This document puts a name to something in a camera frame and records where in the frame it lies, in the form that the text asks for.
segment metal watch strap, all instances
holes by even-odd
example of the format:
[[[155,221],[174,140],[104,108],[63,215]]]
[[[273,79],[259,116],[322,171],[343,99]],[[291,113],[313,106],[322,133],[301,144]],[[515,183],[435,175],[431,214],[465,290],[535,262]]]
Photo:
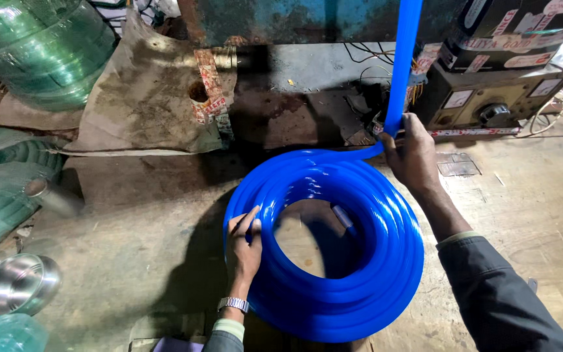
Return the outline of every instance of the metal watch strap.
[[[222,298],[221,301],[218,303],[217,310],[221,310],[223,307],[233,307],[240,309],[243,314],[246,314],[249,311],[249,302],[243,301],[239,298],[234,297],[225,297]]]

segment metal bowl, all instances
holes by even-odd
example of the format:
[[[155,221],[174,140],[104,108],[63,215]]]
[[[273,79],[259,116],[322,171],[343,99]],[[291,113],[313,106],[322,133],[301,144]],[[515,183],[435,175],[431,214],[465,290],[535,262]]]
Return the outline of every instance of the metal bowl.
[[[35,315],[60,288],[55,261],[34,254],[17,254],[0,263],[0,315]]]

